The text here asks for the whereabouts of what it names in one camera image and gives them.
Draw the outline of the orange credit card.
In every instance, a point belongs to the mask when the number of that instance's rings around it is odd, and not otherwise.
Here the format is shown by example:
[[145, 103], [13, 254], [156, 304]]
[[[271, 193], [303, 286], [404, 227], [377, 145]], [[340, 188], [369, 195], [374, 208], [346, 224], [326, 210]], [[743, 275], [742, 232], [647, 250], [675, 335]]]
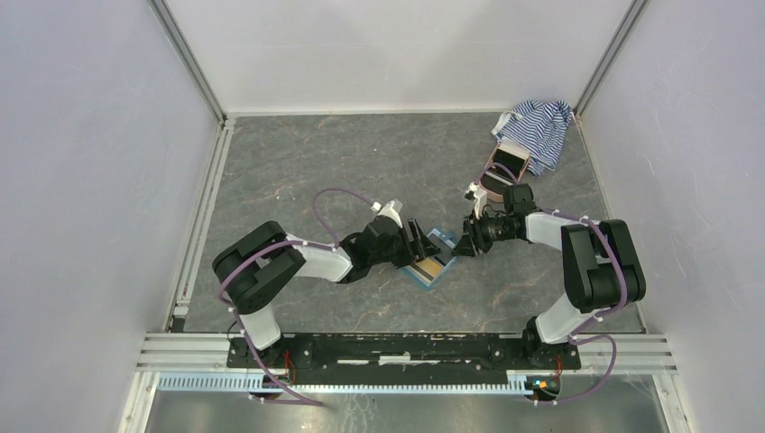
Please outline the orange credit card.
[[411, 272], [417, 277], [423, 284], [430, 286], [446, 269], [446, 265], [443, 264], [437, 257], [431, 257], [419, 262], [415, 262], [410, 266]]

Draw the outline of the pink card box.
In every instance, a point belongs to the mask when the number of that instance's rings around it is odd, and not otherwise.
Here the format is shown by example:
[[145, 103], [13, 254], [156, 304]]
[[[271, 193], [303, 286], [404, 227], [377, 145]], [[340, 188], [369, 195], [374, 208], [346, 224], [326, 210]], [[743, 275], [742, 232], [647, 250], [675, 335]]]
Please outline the pink card box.
[[530, 152], [516, 142], [500, 142], [478, 178], [490, 201], [503, 202], [506, 187], [517, 184], [530, 165]]

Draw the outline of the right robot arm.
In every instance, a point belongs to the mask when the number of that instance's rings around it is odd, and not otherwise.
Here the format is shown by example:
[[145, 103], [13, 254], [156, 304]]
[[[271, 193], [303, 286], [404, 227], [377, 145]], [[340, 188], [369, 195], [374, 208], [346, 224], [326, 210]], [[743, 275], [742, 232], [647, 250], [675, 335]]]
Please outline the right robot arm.
[[504, 209], [495, 213], [488, 210], [487, 190], [476, 183], [465, 197], [474, 208], [463, 219], [454, 256], [475, 257], [509, 240], [543, 244], [561, 253], [564, 293], [524, 330], [521, 357], [527, 365], [547, 366], [557, 357], [557, 345], [582, 343], [580, 333], [644, 298], [645, 276], [624, 221], [566, 216], [538, 207], [528, 184], [506, 186]]

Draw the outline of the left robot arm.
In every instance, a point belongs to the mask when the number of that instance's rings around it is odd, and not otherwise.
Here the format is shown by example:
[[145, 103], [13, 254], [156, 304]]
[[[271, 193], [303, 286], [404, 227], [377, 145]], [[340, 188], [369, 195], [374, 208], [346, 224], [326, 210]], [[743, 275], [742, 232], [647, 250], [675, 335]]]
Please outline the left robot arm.
[[272, 301], [292, 280], [349, 284], [377, 265], [400, 269], [442, 252], [414, 218], [402, 226], [390, 216], [377, 216], [337, 246], [299, 238], [267, 221], [220, 253], [212, 270], [220, 283], [219, 298], [234, 310], [250, 342], [248, 354], [268, 368], [283, 356]]

